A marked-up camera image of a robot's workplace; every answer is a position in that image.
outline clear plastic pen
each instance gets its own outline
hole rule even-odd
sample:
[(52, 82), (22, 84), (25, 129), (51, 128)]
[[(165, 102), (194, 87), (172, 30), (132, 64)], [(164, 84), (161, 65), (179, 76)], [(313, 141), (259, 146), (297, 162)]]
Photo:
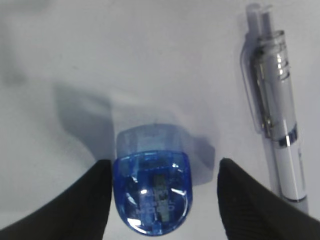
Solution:
[(274, 30), (271, 7), (260, 12), (255, 67), (266, 135), (272, 140), (280, 189), (285, 200), (308, 212), (285, 32)]

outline transparent plastic cap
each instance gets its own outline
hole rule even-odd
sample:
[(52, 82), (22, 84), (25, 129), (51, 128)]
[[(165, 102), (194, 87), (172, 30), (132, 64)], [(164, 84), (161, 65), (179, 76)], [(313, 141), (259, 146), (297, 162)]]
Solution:
[(153, 124), (117, 136), (115, 204), (123, 222), (140, 234), (170, 233), (191, 208), (191, 169), (179, 132), (173, 125)]

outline translucent blue plastic casing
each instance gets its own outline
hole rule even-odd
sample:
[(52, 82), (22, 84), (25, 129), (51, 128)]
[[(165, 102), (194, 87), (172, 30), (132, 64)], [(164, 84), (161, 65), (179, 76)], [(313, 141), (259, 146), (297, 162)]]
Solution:
[(124, 223), (147, 236), (161, 236), (179, 227), (192, 205), (188, 156), (153, 150), (115, 161), (113, 189)]

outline metal band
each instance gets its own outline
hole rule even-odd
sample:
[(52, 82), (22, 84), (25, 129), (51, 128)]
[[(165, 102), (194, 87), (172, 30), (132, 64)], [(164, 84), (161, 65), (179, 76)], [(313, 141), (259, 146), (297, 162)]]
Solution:
[(281, 138), (277, 145), (280, 149), (290, 147), (290, 145), (294, 144), (298, 139), (298, 128), (297, 125), (283, 138)]

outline white table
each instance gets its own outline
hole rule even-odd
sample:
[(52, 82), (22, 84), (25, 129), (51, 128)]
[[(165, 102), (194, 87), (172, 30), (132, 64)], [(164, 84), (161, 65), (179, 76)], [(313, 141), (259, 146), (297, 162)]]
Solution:
[[(160, 239), (227, 239), (219, 161), (232, 158), (266, 187), (273, 182), (240, 66), (251, 2), (1, 0), (0, 228), (52, 200), (96, 159), (114, 158), (120, 131), (166, 123), (213, 147), (215, 168), (193, 188), (186, 222)], [(320, 2), (259, 2), (275, 6), (286, 31), (309, 211), (320, 219)], [(145, 239), (114, 202), (106, 235)]]

